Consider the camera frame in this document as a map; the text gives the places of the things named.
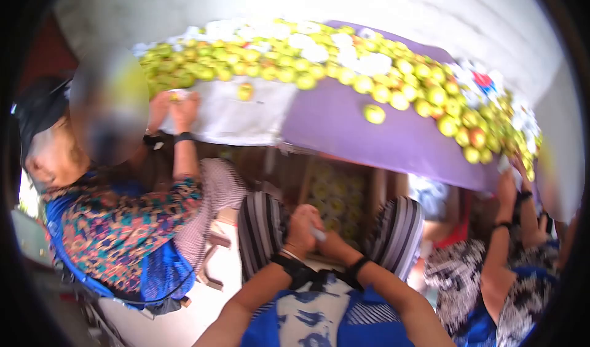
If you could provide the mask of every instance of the patterned shirt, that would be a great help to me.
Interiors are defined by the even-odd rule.
[[[61,218],[64,248],[89,276],[123,292],[138,292],[141,260],[183,227],[198,210],[201,184],[177,181],[169,192],[119,195],[104,174],[42,193],[45,202],[75,194]]]

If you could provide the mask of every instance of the hand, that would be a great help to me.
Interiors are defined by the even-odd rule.
[[[338,233],[334,231],[327,232],[326,240],[318,243],[317,247],[322,255],[332,260],[336,260],[337,262],[341,262],[346,266],[354,265],[354,263],[363,257],[363,254],[350,247],[350,245],[344,242]]]
[[[514,203],[516,202],[516,186],[514,185],[514,175],[511,169],[506,169],[498,179],[498,200],[500,201],[500,210],[511,212],[514,210]]]
[[[522,185],[520,187],[521,191],[531,191],[532,187],[526,175],[526,168],[522,162],[522,154],[520,153],[520,150],[516,151],[514,156],[510,159],[510,163],[512,164],[512,166],[516,168],[516,170],[518,170],[518,173],[520,173],[520,175],[522,176]]]
[[[289,234],[284,248],[300,260],[303,260],[307,253],[316,247],[316,239],[310,231],[310,225],[325,231],[319,211],[308,204],[299,205],[291,215]]]
[[[156,133],[162,125],[170,107],[170,92],[160,92],[149,103],[149,123],[147,129]]]
[[[171,101],[170,114],[174,121],[176,134],[190,132],[193,122],[196,120],[197,109],[201,105],[201,97],[197,92],[191,92],[178,101]]]

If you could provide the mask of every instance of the bracelet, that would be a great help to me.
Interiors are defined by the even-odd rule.
[[[285,250],[284,248],[282,248],[282,249],[281,249],[281,252],[282,252],[282,253],[285,253],[285,254],[287,254],[287,255],[289,255],[289,256],[291,256],[292,258],[294,258],[294,259],[295,259],[295,260],[297,260],[298,262],[302,262],[302,261],[301,261],[301,259],[300,259],[299,257],[297,257],[297,256],[293,255],[291,252],[289,252],[289,251]]]

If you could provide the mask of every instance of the pile of apples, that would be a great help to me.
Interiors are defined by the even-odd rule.
[[[512,94],[502,92],[493,103],[473,104],[470,86],[458,82],[451,65],[415,54],[398,41],[387,40],[369,28],[332,28],[321,23],[248,21],[235,18],[189,27],[181,36],[163,43],[138,44],[139,58],[151,96],[170,89],[191,87],[196,80],[230,81],[234,76],[261,77],[294,83],[311,90],[326,76],[350,85],[374,100],[406,110],[414,104],[424,118],[432,117],[440,132],[454,138],[472,164],[488,164],[492,153],[522,152],[529,179],[534,179],[536,148],[512,125]],[[250,99],[253,86],[238,88],[241,100]],[[385,110],[375,104],[364,108],[366,120],[381,124]]]

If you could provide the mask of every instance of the person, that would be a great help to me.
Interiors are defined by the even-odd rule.
[[[430,304],[404,283],[423,218],[413,200],[388,201],[361,253],[325,232],[313,206],[289,219],[270,195],[250,193],[238,215],[244,286],[195,346],[452,346]],[[309,269],[303,261],[315,249],[347,270]]]
[[[577,221],[561,247],[536,216],[532,185],[520,154],[498,180],[499,209],[490,244],[467,240],[436,250],[425,278],[439,288],[437,315],[455,344],[518,346],[535,327],[571,249]]]
[[[62,79],[41,78],[15,108],[24,167],[41,189],[49,229],[63,242],[64,257],[115,294],[158,299],[176,289],[179,279],[171,283],[171,273],[184,276],[200,266],[211,217],[223,205],[239,207],[248,190],[225,162],[199,166],[190,138],[173,145],[168,187],[145,187],[130,179],[129,170],[121,174],[116,167],[94,165],[74,136],[66,88]],[[151,101],[148,129],[157,131],[170,113],[177,135],[190,132],[198,94],[176,103],[170,95],[162,92]],[[156,173],[141,170],[149,151],[142,145],[130,158],[137,176]]]

